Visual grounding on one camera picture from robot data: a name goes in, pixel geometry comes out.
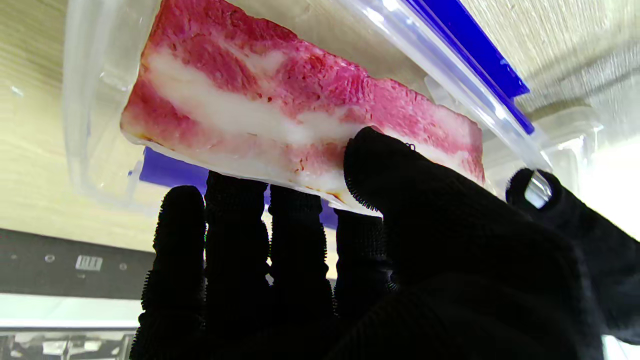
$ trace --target container lid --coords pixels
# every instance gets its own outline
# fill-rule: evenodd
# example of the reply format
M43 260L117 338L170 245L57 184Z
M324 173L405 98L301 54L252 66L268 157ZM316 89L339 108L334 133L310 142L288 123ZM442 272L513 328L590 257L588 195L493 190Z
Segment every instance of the container lid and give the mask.
M542 135L513 102L529 89L462 4L457 0L341 1L369 19L528 167L550 170L536 141Z

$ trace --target bright light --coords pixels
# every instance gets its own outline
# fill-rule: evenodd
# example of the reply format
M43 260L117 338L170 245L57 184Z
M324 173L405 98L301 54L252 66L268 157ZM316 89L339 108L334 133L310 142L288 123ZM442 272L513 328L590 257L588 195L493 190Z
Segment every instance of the bright light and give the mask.
M373 21L373 23L377 25L377 27L387 32L387 29L384 26L384 22L385 22L384 16L380 15L376 10L373 10L372 8L367 8L364 11L364 14L369 18L369 20Z
M400 5L396 0L382 0L382 4L389 10L390 12L396 11Z

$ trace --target black panel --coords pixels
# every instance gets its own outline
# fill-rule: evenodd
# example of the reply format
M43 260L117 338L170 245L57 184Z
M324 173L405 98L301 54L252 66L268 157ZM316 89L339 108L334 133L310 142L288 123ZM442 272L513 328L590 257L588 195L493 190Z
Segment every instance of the black panel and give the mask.
M154 257L0 229L0 292L138 300Z

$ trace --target fingertip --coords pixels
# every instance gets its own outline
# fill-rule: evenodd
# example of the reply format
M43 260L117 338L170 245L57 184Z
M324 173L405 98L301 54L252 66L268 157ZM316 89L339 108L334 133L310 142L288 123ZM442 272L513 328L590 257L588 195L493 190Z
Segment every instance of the fingertip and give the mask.
M204 200L195 186L178 186L164 196L158 215L159 233L204 233Z
M162 201L161 210L179 209L192 213L204 210L204 200L197 187L191 185L176 186L169 190Z

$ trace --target gloved hand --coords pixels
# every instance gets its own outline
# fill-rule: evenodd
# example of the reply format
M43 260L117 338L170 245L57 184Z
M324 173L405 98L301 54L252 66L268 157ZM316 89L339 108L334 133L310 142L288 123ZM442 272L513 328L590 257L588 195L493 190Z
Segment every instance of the gloved hand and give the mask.
M318 357L348 327L343 323L358 321L394 290L381 219L337 211L338 322L326 279L320 198L271 186L270 243L261 220L266 188L210 172L206 208L192 186L167 193L132 359L250 356L263 351L260 345ZM327 334L333 339L324 341Z
M168 211L168 205L184 193L174 191L191 192L191 200L178 200L176 209L194 206L196 210L183 211L178 220L169 222L163 221L161 213L157 234L171 236L156 236L156 242L167 240L169 245L156 246L163 259L156 259L157 279L151 281L154 267L149 285L159 285L145 290L146 313L141 315L132 358L179 354L178 345L169 343L170 336L163 332L178 321L190 328L182 329L173 343L193 335L201 339L201 347L208 348L207 356L260 352L305 359L372 359L393 356L400 349L416 357L488 358L495 357L496 344L506 358L602 356L599 333L591 323L584 272L574 247L564 238L455 171L371 128L349 142L344 172L351 194L384 215L383 226L365 219L341 231L339 224L339 233L378 236L374 241L343 242L351 249L341 247L338 239L340 261L345 260L342 269L375 264L372 271L347 278L347 283L370 281L372 286L336 289L336 296L349 297L350 289L358 289L352 295L373 297L342 301L348 304L340 319L347 318L346 325L332 325L319 199L272 188L274 283L269 288L264 281L269 271L265 265L268 238L260 220L264 209L260 194L266 185L210 174L205 211L193 189L174 189L165 198L163 213L176 214ZM188 215L193 223L186 219ZM202 233L203 216L209 223L207 270L200 266L202 242L193 241ZM181 229L196 222L189 236L180 235ZM164 229L165 224L173 229ZM368 230L354 230L363 226ZM188 249L200 249L198 254L195 250L185 253L198 266L165 265L173 257L166 257L163 249L176 249L187 241L193 244ZM354 244L373 244L373 248L354 250ZM378 256L385 247L389 259ZM187 256L180 251L175 254L176 259ZM356 254L357 261L348 261L349 254ZM387 291L395 288L388 278L389 268L399 291ZM179 280L188 274L196 280ZM208 278L204 337L199 330L202 274ZM187 301L175 295L176 289L190 291ZM178 320L182 315L193 321ZM206 354L207 350L195 347L189 350L195 356Z
M548 172L540 174L550 185L552 197L542 208L534 207L524 196L532 173L525 168L513 176L507 202L572 241L584 258L603 320L600 331L640 345L640 243L586 206Z

